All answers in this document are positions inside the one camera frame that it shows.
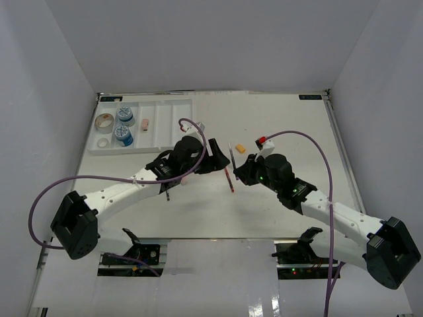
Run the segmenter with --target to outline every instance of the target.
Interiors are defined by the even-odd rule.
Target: white tray
[[[118,125],[122,125],[117,118],[117,110],[127,106],[132,110],[135,124],[130,127],[134,142],[127,147],[118,144],[113,131]],[[188,118],[193,120],[192,100],[175,99],[146,102],[99,102],[94,116],[112,114],[114,125],[112,133],[102,134],[92,123],[88,140],[88,150],[94,155],[112,155],[123,153],[153,153],[173,149],[183,132],[179,129],[178,120]],[[148,131],[141,130],[142,119],[149,120]],[[97,145],[99,139],[106,138],[109,148],[100,148]]]

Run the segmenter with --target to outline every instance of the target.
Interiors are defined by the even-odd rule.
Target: white wall
[[[47,0],[96,92],[330,88],[378,0]]]
[[[408,226],[423,252],[423,7],[384,0],[333,87],[333,105],[366,210]],[[423,264],[404,286],[423,316]]]
[[[77,166],[95,94],[44,0],[0,1],[0,315],[24,316],[41,248],[36,195]],[[36,210],[45,238],[60,197]]]

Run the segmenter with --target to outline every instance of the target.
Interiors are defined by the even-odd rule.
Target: wire
[[[332,291],[333,291],[333,289],[335,288],[335,283],[336,283],[336,280],[338,279],[339,274],[341,273],[341,269],[342,269],[342,267],[343,267],[344,265],[345,265],[345,262],[340,262],[340,263],[338,264],[338,269],[336,270],[335,276],[333,277],[333,282],[332,282],[332,285],[330,286],[330,294],[332,294]]]
[[[319,261],[319,264],[317,264],[317,267],[315,269],[312,269],[315,265],[313,265],[313,267],[310,269],[310,271],[317,271],[318,269],[320,269],[322,267],[323,264],[323,259],[321,258]]]
[[[309,271],[311,271],[311,269],[313,269],[318,264],[319,264],[319,258],[314,259],[314,264],[311,267],[309,267]]]
[[[139,260],[139,259],[133,259],[133,258],[129,258],[127,256],[119,256],[115,253],[110,253],[110,252],[106,252],[104,253],[105,256],[110,256],[112,258],[116,258],[116,259],[120,259],[120,260],[126,260],[126,261],[132,261],[132,262],[137,262],[143,266],[145,266],[147,269],[149,269],[151,272],[153,272],[154,275],[156,275],[157,277],[160,277],[160,275],[157,273],[157,271],[155,269],[153,269],[150,265],[146,264],[145,262]]]
[[[332,205],[332,199],[333,199],[333,179],[332,179],[332,171],[330,170],[328,159],[326,158],[325,153],[323,152],[320,145],[309,135],[295,130],[287,130],[287,131],[281,131],[277,132],[275,134],[272,134],[268,137],[266,137],[266,140],[269,140],[273,137],[277,137],[278,135],[283,134],[298,134],[302,135],[303,137],[308,138],[319,150],[325,165],[326,169],[328,170],[328,177],[329,177],[329,227],[330,227],[330,242],[329,242],[329,266],[328,266],[328,281],[326,285],[326,299],[325,299],[325,313],[324,316],[328,316],[328,310],[329,310],[329,302],[330,302],[330,294],[332,293],[330,288],[332,286],[331,280],[332,280],[332,269],[333,269],[333,249],[334,249],[334,225],[333,225],[333,205]]]
[[[136,180],[136,182],[138,184],[164,184],[164,183],[174,182],[175,180],[180,180],[183,177],[191,174],[200,165],[200,163],[203,160],[204,155],[206,154],[206,151],[207,151],[206,136],[204,135],[204,133],[200,129],[200,127],[190,119],[187,119],[187,118],[179,119],[178,123],[179,123],[180,127],[182,127],[181,122],[183,122],[183,121],[191,123],[197,129],[198,133],[200,134],[200,136],[203,140],[203,151],[200,155],[200,158],[195,163],[195,165],[190,170],[188,170],[187,172],[185,172],[182,175],[172,177],[172,178],[168,178],[166,180]],[[44,196],[44,194],[46,192],[48,192],[53,187],[55,187],[55,186],[57,186],[61,183],[64,183],[64,182],[67,182],[67,181],[70,181],[70,180],[78,180],[78,179],[82,179],[82,178],[89,178],[89,179],[93,179],[93,180],[112,180],[114,182],[124,182],[124,183],[131,183],[131,184],[133,184],[133,182],[134,182],[134,179],[132,179],[132,178],[127,179],[127,178],[117,178],[117,177],[97,176],[97,175],[76,175],[76,176],[68,176],[68,177],[62,178],[60,180],[56,180],[54,183],[52,183],[49,186],[47,186],[46,188],[44,188],[38,194],[38,196],[36,197],[36,199],[34,200],[34,202],[32,203],[32,206],[30,208],[29,215],[28,215],[28,230],[29,230],[29,234],[30,234],[31,238],[33,239],[33,241],[35,241],[35,243],[37,243],[38,245],[42,246],[43,248],[47,248],[47,249],[64,250],[63,246],[51,246],[51,245],[44,243],[41,240],[39,240],[34,233],[34,227],[32,226],[32,219],[34,217],[35,207],[37,206],[38,202],[40,201],[40,199],[42,198],[42,196]]]

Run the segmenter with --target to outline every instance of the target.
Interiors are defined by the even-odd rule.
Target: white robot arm
[[[206,145],[194,127],[184,126],[183,131],[184,137],[174,149],[161,153],[135,173],[130,178],[132,182],[118,183],[85,195],[73,191],[63,198],[50,228],[72,260],[86,256],[95,248],[100,252],[125,254],[132,247],[136,238],[128,229],[107,230],[104,223],[125,208],[179,185],[180,176],[195,167]],[[222,170],[229,164],[216,140],[208,142],[212,155],[206,149],[195,174]]]
[[[281,154],[272,154],[274,145],[266,138],[256,141],[260,152],[249,155],[246,163],[235,169],[235,175],[247,186],[262,184],[276,195],[282,205],[299,214],[329,225],[333,204],[334,229],[344,237],[334,242],[334,259],[356,265],[380,284],[397,289],[420,261],[421,255],[404,223],[394,217],[388,221],[359,213],[296,178],[291,164]],[[326,258],[329,254],[329,232],[310,228],[291,249],[278,250],[272,256],[281,264],[291,255],[304,258]]]

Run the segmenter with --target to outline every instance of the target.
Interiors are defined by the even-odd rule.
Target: white table surface
[[[334,200],[354,207],[322,100],[300,101],[298,95],[246,92],[188,96],[195,105],[194,118],[206,126],[206,137],[215,137],[228,157],[228,141],[247,148],[243,155],[234,151],[238,165],[244,163],[249,153],[257,152],[254,140],[262,135],[296,129],[314,137],[332,168]],[[131,101],[130,98],[139,100],[133,96],[125,97],[124,101]],[[298,177],[327,192],[323,160],[309,140],[285,135],[274,143],[275,152],[287,156]],[[157,153],[102,157],[86,151],[79,174],[129,177],[156,156]],[[263,186],[246,187],[233,182],[234,194],[223,171],[189,176],[187,185],[170,191],[171,201],[165,195],[143,200],[111,218],[107,226],[116,230],[126,227],[149,238],[298,237],[311,226],[324,227],[287,210]],[[78,180],[75,189],[84,194],[109,185],[107,181]],[[52,250],[33,306],[49,307],[48,317],[133,316],[136,312],[140,316],[279,316],[272,309],[279,297],[282,316],[322,316],[326,281],[278,281],[274,263],[269,262],[271,249],[271,242],[263,241],[175,240],[168,247],[166,267],[188,265],[195,273],[164,275],[160,279],[97,277],[98,253],[71,261],[65,252]],[[410,313],[402,287],[388,290],[352,265],[344,268],[331,307],[332,316]]]
[[[187,96],[129,96],[124,101],[162,100]],[[216,138],[227,157],[227,142],[241,143],[247,149],[234,149],[237,166],[250,153],[257,153],[254,141],[277,131],[296,129],[308,133],[321,145],[328,157],[334,178],[334,199],[354,207],[344,167],[336,146],[327,111],[322,100],[300,100],[286,94],[193,94],[194,115],[206,126],[206,137]],[[328,192],[328,176],[315,146],[298,135],[274,139],[275,153],[287,156],[295,174]],[[151,162],[157,153],[93,156],[85,151],[79,174],[130,177]],[[140,237],[167,238],[264,238],[298,237],[311,226],[322,225],[314,219],[286,209],[276,194],[256,185],[247,187],[233,178],[232,194],[224,171],[188,177],[186,186],[140,201],[111,218],[107,227],[129,228]],[[112,183],[78,180],[80,193],[97,191]]]

